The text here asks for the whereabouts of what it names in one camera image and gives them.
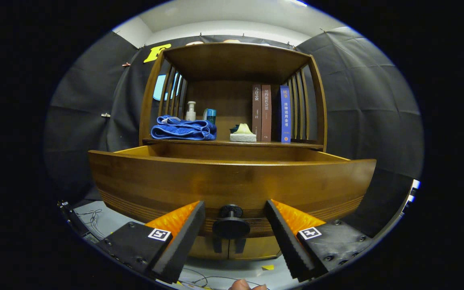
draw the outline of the book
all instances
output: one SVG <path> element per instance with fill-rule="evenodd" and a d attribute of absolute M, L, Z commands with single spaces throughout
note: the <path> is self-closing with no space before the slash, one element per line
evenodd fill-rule
<path fill-rule="evenodd" d="M 261 140 L 262 109 L 261 85 L 254 85 L 252 88 L 252 133 L 256 134 L 258 142 Z"/>
<path fill-rule="evenodd" d="M 263 94 L 262 98 L 262 110 L 261 116 L 263 121 L 261 122 L 261 141 L 271 141 L 271 86 L 261 85 Z"/>
<path fill-rule="evenodd" d="M 289 86 L 280 86 L 280 142 L 291 142 L 291 98 Z"/>

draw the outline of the black knob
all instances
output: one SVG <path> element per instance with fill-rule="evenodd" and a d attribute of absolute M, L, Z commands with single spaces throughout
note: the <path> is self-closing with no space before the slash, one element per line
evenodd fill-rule
<path fill-rule="evenodd" d="M 220 209 L 220 219 L 212 225 L 212 232 L 220 238 L 237 239 L 250 233 L 250 225 L 244 219 L 241 207 L 229 204 Z"/>

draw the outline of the soap dispenser bottle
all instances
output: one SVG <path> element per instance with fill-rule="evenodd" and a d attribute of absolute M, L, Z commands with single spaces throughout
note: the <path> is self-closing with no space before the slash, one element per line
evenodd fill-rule
<path fill-rule="evenodd" d="M 195 121 L 197 119 L 197 113 L 195 112 L 195 101 L 188 101 L 188 110 L 186 112 L 186 121 Z"/>

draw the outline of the wooden cabinet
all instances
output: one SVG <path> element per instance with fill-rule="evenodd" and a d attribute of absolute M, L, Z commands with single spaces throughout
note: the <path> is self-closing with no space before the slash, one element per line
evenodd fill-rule
<path fill-rule="evenodd" d="M 160 98 L 158 109 L 152 109 L 162 66 L 169 67 L 162 84 L 161 96 L 166 97 Z M 315 95 L 307 92 L 305 66 L 311 71 Z M 178 90 L 179 83 L 186 89 Z M 228 141 L 229 128 L 251 125 L 253 84 L 270 84 L 273 92 L 279 85 L 290 85 L 296 121 L 291 143 Z M 151 120 L 164 114 L 183 118 L 187 101 L 196 101 L 197 119 L 205 108 L 217 110 L 217 140 L 151 138 Z M 309 104 L 315 104 L 312 120 Z M 266 200 L 328 221 L 355 211 L 366 193 L 376 161 L 327 154 L 326 121 L 320 74 L 311 55 L 241 43 L 184 46 L 162 51 L 153 65 L 144 93 L 139 146 L 118 152 L 89 151 L 89 160 L 105 204 L 142 222 L 204 200 L 206 221 L 191 256 L 264 259 L 280 254 L 263 215 Z M 310 138 L 311 122 L 316 123 L 315 140 Z M 233 240 L 222 242 L 221 253 L 213 250 L 212 224 L 226 204 L 241 206 L 242 218 L 250 224 L 243 253 L 235 252 Z"/>

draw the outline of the cable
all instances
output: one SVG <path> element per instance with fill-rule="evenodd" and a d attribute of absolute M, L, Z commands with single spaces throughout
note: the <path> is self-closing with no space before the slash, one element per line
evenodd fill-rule
<path fill-rule="evenodd" d="M 196 286 L 196 287 L 201 287 L 201 288 L 203 288 L 203 287 L 207 286 L 206 284 L 205 284 L 205 285 L 203 285 L 203 286 L 198 286 L 198 285 L 194 285 L 194 284 L 191 284 L 191 283 L 189 283 L 189 282 L 182 281 L 182 280 L 179 280 L 179 282 L 186 283 L 186 284 L 189 284 L 189 285 L 192 285 L 192 286 Z"/>
<path fill-rule="evenodd" d="M 90 224 L 92 229 L 94 230 L 94 236 L 98 238 L 99 240 L 104 239 L 105 235 L 101 233 L 101 231 L 97 228 L 97 221 L 96 218 L 98 217 L 98 213 L 101 213 L 103 210 L 102 209 L 97 209 L 97 210 L 92 210 L 92 211 L 87 211 L 87 213 L 77 213 L 76 215 L 81 217 L 85 215 L 92 215 L 90 218 L 90 222 L 84 222 L 84 224 Z"/>
<path fill-rule="evenodd" d="M 193 272 L 197 273 L 198 275 L 201 275 L 203 278 L 201 278 L 200 280 L 205 279 L 205 285 L 199 286 L 199 287 L 202 287 L 202 288 L 203 288 L 203 287 L 207 286 L 207 284 L 209 283 L 209 281 L 207 280 L 207 277 L 205 277 L 205 275 L 203 275 L 202 273 L 200 273 L 200 272 L 198 272 L 198 271 L 195 271 L 195 270 L 193 270 L 193 269 L 189 269 L 189 268 L 182 268 L 182 269 L 190 270 L 190 271 L 193 271 Z"/>
<path fill-rule="evenodd" d="M 225 278 L 225 279 L 231 279 L 231 280 L 234 280 L 234 281 L 238 280 L 238 279 L 235 279 L 235 278 L 223 277 L 223 276 L 207 276 L 206 278 Z M 201 278 L 201 279 L 199 279 L 199 280 L 197 280 L 197 281 L 193 281 L 193 283 L 196 283 L 196 282 L 201 281 L 201 280 L 203 280 L 203 279 L 204 279 L 204 278 Z M 247 281 L 247 283 L 252 283 L 252 284 L 255 284 L 255 285 L 257 285 L 257 286 L 260 286 L 260 285 L 261 285 L 261 284 L 257 284 L 257 283 L 250 282 L 250 281 Z"/>

